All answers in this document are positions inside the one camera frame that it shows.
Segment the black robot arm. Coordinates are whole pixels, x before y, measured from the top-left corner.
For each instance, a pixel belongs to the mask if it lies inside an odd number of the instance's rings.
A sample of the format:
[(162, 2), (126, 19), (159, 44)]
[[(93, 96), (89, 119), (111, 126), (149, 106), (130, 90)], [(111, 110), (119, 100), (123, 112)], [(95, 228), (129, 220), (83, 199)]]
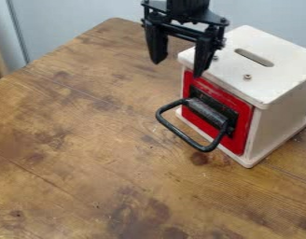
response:
[(209, 68), (215, 51), (225, 46), (229, 20), (209, 9), (210, 0), (142, 0), (142, 27), (154, 64), (167, 57), (167, 37), (195, 43), (193, 76)]

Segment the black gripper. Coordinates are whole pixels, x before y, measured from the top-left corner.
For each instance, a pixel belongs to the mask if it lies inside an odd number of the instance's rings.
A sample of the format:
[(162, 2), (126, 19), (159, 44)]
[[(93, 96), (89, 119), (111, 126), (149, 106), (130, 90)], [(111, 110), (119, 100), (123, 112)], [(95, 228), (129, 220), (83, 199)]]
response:
[(229, 20), (215, 14), (210, 0), (142, 0), (143, 31), (153, 64), (167, 56), (167, 36), (195, 41), (193, 77), (209, 68), (217, 49), (225, 44)]

